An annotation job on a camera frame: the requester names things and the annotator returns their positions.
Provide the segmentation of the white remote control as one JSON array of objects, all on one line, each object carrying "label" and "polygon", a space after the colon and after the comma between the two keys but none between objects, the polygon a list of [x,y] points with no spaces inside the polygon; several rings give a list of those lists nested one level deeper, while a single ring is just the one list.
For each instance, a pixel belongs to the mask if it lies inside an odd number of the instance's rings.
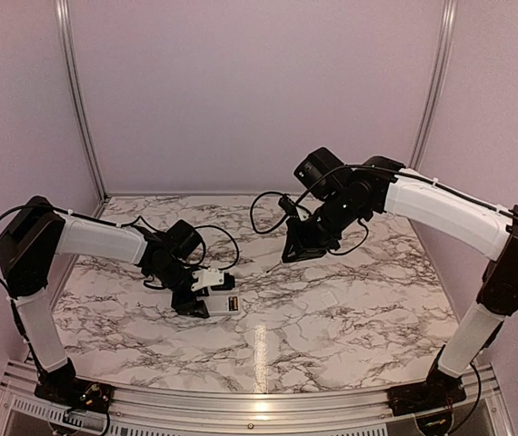
[{"label": "white remote control", "polygon": [[210,313],[210,316],[230,316],[235,315],[240,312],[240,300],[238,297],[239,302],[239,311],[238,312],[229,312],[228,311],[228,302],[227,298],[229,296],[237,296],[237,295],[210,295],[210,296],[204,296],[200,297],[201,301],[204,301],[207,309]]}]

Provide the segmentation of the white battery cover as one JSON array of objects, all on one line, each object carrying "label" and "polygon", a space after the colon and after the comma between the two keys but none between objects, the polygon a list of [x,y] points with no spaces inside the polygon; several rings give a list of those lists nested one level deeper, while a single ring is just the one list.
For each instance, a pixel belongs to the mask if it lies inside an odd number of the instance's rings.
[{"label": "white battery cover", "polygon": [[337,304],[337,300],[331,292],[323,292],[321,295],[321,300],[326,307],[334,307]]}]

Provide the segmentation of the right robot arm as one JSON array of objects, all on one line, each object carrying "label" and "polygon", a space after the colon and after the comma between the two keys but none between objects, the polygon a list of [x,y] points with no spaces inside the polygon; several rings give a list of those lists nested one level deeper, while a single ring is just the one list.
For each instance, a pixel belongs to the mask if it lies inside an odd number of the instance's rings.
[{"label": "right robot arm", "polygon": [[377,213],[432,227],[488,259],[475,302],[418,389],[424,405],[440,405],[505,319],[518,310],[518,205],[507,209],[486,203],[383,156],[348,165],[325,147],[310,153],[294,175],[321,205],[305,213],[288,196],[280,200],[287,216],[284,263],[336,252],[349,225],[370,221]]}]

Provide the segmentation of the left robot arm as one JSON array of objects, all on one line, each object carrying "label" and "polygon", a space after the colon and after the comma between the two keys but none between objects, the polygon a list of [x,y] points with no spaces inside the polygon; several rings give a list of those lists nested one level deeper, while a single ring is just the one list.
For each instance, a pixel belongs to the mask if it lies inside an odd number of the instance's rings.
[{"label": "left robot arm", "polygon": [[173,310],[206,319],[184,258],[198,246],[195,230],[180,221],[168,231],[106,222],[67,211],[43,196],[0,214],[0,285],[39,381],[64,404],[83,396],[83,384],[55,325],[51,281],[61,259],[93,257],[137,267],[171,293]]}]

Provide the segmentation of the battery in remote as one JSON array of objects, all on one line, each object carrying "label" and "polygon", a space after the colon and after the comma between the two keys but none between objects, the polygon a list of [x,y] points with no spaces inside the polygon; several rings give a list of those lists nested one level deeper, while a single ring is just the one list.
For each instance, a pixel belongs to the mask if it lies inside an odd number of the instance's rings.
[{"label": "battery in remote", "polygon": [[239,302],[237,296],[229,296],[227,298],[228,302],[228,311],[229,312],[238,312],[239,311]]}]

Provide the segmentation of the front aluminium rail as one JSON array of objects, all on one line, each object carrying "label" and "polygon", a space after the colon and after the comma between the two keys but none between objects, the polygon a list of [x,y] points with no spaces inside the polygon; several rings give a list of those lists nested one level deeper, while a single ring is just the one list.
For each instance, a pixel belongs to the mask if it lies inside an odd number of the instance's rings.
[{"label": "front aluminium rail", "polygon": [[465,399],[402,414],[398,386],[309,393],[173,391],[109,383],[106,414],[35,396],[28,362],[9,362],[0,384],[0,435],[512,435],[492,367],[467,372]]}]

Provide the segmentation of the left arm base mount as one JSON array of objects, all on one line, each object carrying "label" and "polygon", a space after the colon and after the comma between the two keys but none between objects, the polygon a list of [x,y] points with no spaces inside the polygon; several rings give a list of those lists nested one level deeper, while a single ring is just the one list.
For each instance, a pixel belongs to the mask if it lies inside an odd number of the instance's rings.
[{"label": "left arm base mount", "polygon": [[114,387],[108,383],[77,377],[45,379],[35,386],[35,396],[68,409],[106,413],[109,411]]}]

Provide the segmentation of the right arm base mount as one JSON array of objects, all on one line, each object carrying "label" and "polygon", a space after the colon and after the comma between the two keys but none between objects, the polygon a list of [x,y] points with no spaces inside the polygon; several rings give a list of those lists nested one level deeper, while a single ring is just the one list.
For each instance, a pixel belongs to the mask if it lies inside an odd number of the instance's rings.
[{"label": "right arm base mount", "polygon": [[467,398],[460,379],[398,385],[390,388],[387,396],[393,416],[447,408]]}]

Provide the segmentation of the right aluminium frame post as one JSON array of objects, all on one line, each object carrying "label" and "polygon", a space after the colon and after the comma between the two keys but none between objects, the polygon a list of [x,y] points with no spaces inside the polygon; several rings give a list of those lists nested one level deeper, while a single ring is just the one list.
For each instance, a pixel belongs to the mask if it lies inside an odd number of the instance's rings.
[{"label": "right aluminium frame post", "polygon": [[443,1],[443,11],[437,38],[433,70],[429,81],[421,121],[417,129],[413,151],[409,161],[409,165],[416,170],[421,167],[423,157],[426,153],[433,120],[443,92],[447,68],[451,58],[457,6],[458,2],[456,0]]}]

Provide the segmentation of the aluminium frame post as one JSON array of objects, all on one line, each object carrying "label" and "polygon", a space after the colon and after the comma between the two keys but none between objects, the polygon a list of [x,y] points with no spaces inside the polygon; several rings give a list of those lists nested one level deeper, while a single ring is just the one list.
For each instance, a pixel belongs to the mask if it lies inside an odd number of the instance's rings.
[{"label": "aluminium frame post", "polygon": [[421,167],[423,157],[426,153],[433,120],[443,92],[447,68],[451,58],[457,6],[458,2],[456,0],[443,1],[443,11],[437,38],[433,70],[429,81],[421,121],[417,129],[413,151],[409,161],[409,165],[416,170]]},{"label": "aluminium frame post", "polygon": [[104,203],[108,199],[108,195],[85,110],[82,86],[75,57],[75,43],[69,2],[66,0],[56,0],[55,12],[76,124],[95,193],[99,201]]}]

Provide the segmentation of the left aluminium frame post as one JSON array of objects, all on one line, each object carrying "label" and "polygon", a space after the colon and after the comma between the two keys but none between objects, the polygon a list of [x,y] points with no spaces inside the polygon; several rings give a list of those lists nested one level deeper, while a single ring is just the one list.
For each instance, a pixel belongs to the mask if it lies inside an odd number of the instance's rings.
[{"label": "left aluminium frame post", "polygon": [[82,86],[75,57],[75,43],[69,2],[66,0],[56,0],[55,12],[76,124],[95,193],[99,201],[104,203],[108,199],[108,195],[85,110]]}]

